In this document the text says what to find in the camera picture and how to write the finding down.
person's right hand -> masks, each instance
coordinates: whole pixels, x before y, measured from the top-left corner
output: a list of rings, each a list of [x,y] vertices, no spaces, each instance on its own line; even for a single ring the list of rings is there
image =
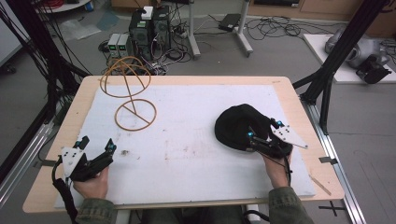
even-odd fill
[[[274,189],[287,187],[289,184],[285,170],[285,161],[283,159],[269,158],[265,155],[262,155],[262,157],[264,158],[265,169],[267,171],[268,176],[271,179],[271,183]]]

stand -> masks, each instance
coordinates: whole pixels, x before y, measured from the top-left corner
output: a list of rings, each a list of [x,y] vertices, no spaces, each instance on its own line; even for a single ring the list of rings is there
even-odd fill
[[[234,28],[234,30],[236,31],[236,37],[238,37],[241,44],[243,45],[243,47],[247,53],[247,57],[250,56],[250,53],[253,52],[253,48],[250,46],[250,44],[248,43],[248,41],[245,38],[244,33],[243,33],[245,23],[246,23],[246,17],[248,14],[249,2],[250,2],[250,0],[244,0],[244,4],[242,5],[241,21],[239,23],[239,27]],[[196,42],[195,36],[194,36],[194,0],[190,0],[189,9],[190,9],[190,14],[189,14],[190,28],[189,28],[189,32],[188,32],[188,37],[189,37],[189,41],[190,41],[190,45],[191,45],[191,49],[192,49],[193,58],[198,59],[199,57],[201,57],[201,52],[198,48],[198,45],[197,45],[197,42]]]
[[[335,72],[347,58],[353,47],[358,43],[364,32],[374,21],[387,0],[365,0],[362,2],[355,16],[337,41],[329,57],[314,74],[293,83],[294,89],[298,89],[305,84],[311,83],[305,93],[301,95],[301,100],[310,105],[314,105],[323,92],[320,109],[319,125],[327,135],[327,118],[329,115],[330,95],[332,91],[332,79]]]

metal frame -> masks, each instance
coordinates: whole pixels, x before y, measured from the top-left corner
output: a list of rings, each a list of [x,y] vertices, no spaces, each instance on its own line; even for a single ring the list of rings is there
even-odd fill
[[[48,124],[42,124],[35,136],[32,138],[29,146],[21,154],[5,180],[0,185],[0,209],[6,203],[7,199],[20,183],[22,177],[29,169],[32,161],[35,159],[38,151],[46,142],[52,131],[53,121]]]
[[[334,78],[335,72],[347,58],[349,52],[356,46],[386,3],[387,0],[363,1],[319,70],[293,83],[294,89],[297,89],[311,82],[306,92],[301,95],[301,100],[308,102],[310,105],[314,105],[323,92],[319,124],[325,134],[328,134],[327,118],[329,115],[332,79]]]
[[[340,163],[340,160],[338,159],[335,148],[332,145],[332,140],[330,139],[329,135],[323,132],[323,130],[319,125],[320,113],[318,112],[318,108],[315,105],[310,105],[306,102],[302,102],[302,103],[308,117],[311,119],[311,123],[314,126],[315,131],[317,132],[318,139],[320,140],[320,143],[325,149],[327,156],[329,156],[331,159],[337,159],[338,161],[338,163],[333,165],[333,168],[346,194],[343,199],[343,202],[345,204],[351,222],[355,224],[366,223],[361,208],[359,207],[358,201],[356,200],[356,197],[353,193],[352,187],[350,187],[349,185],[347,176]]]

computer tower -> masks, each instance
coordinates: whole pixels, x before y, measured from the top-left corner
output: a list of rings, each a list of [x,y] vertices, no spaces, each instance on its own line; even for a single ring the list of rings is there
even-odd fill
[[[157,48],[167,50],[171,48],[169,6],[154,8],[153,14],[154,36],[157,39]]]
[[[156,45],[153,43],[154,29],[152,20],[142,20],[142,13],[140,11],[134,12],[129,25],[129,35],[132,40],[134,49],[134,56],[144,57],[145,60],[152,60],[152,50],[155,50]]]

hand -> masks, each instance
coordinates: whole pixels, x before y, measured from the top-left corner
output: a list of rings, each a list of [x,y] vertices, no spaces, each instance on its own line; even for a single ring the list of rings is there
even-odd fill
[[[75,181],[73,183],[73,188],[84,197],[105,199],[107,195],[107,184],[108,179],[108,166],[103,169],[103,171],[96,176],[96,178],[89,179],[85,182]]]
[[[265,155],[262,155],[265,162],[265,169],[267,171],[268,176],[271,179],[271,183],[274,189],[288,187],[289,182],[285,170],[285,160],[284,159],[274,159],[269,158]],[[288,157],[288,161],[290,163],[291,153]]]

